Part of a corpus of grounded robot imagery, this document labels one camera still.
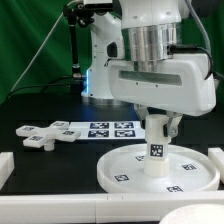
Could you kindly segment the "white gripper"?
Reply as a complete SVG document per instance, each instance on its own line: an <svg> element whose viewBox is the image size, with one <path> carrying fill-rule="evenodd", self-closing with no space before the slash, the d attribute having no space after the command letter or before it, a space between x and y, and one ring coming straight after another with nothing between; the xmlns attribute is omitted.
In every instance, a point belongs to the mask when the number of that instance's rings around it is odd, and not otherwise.
<svg viewBox="0 0 224 224"><path fill-rule="evenodd" d="M174 54L159 62L155 71L135 71L132 62L113 60L108 66L109 86L115 99L135 104L142 128L147 107L167 111L167 134L174 138L182 114L200 116L216 105L214 79L207 78L209 65L205 54Z"/></svg>

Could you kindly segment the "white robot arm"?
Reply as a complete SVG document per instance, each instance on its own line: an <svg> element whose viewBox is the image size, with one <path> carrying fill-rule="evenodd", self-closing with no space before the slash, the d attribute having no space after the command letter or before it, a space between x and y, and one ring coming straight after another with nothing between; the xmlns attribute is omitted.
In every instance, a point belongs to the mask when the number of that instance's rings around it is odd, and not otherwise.
<svg viewBox="0 0 224 224"><path fill-rule="evenodd" d="M113 0L83 0L94 45L84 95L132 103L141 120L149 107L164 110L162 129L174 137L184 114L200 116L216 104L210 49L179 43L181 20L196 15L191 0L119 2L116 20Z"/></svg>

